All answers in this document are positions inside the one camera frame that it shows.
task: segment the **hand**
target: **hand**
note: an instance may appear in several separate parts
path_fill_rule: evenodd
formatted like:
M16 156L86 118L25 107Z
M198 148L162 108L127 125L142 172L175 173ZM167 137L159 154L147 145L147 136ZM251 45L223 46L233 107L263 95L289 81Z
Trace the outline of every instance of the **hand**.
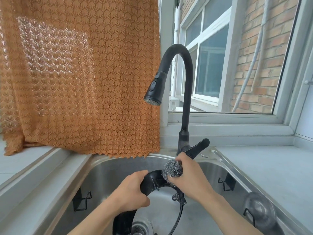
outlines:
M147 174L148 171L143 170L127 176L108 197L119 205L118 214L150 205L150 199L140 191L140 184Z
M201 202L202 198L214 194L214 190L206 179L200 165L188 157L184 152L175 160L182 162L182 176L168 177L168 180L176 185L188 197Z

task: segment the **orange curtain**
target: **orange curtain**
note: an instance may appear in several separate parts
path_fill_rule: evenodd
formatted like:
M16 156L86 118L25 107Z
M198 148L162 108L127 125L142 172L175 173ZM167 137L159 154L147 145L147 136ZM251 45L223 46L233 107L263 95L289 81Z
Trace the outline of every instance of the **orange curtain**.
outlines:
M159 108L143 101L160 62L158 0L1 0L0 39L6 155L159 151Z

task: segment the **brick wall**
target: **brick wall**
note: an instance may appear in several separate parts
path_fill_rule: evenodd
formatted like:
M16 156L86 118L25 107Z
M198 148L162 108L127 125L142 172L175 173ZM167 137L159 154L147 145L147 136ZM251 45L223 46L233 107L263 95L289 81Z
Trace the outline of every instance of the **brick wall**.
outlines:
M184 19L190 7L194 3L195 0L183 0L182 10L181 10L181 18Z
M271 113L297 3L298 0L271 0L262 70L251 93L259 60L257 58L236 112ZM248 0L230 110L233 109L252 61L263 11L264 0Z

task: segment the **window latch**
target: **window latch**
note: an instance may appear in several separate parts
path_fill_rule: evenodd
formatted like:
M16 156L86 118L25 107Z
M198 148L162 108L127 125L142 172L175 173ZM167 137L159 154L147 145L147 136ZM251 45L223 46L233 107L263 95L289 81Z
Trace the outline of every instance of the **window latch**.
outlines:
M313 81L306 80L306 81L304 81L304 84L306 84L306 85L313 85Z

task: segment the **white wall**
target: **white wall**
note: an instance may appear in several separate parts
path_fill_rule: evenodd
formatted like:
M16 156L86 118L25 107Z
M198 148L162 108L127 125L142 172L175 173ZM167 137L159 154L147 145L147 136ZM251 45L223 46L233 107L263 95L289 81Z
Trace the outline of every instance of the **white wall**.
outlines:
M306 96L296 133L313 141L313 86L310 86Z

